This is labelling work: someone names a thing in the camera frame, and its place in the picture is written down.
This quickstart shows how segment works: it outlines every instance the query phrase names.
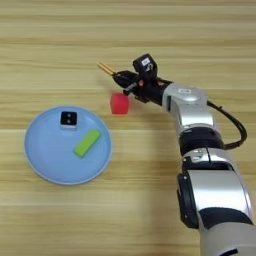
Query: blue plate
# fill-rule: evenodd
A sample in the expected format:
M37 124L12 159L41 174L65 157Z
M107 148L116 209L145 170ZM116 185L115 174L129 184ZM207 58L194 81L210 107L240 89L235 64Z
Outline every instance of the blue plate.
M76 129L60 126L62 111L77 113ZM73 149L91 129L99 130L101 136L80 158ZM61 185L94 179L106 168L112 153L111 136L105 123L95 114L71 106L52 108L37 116L27 129L24 144L25 155L35 172Z

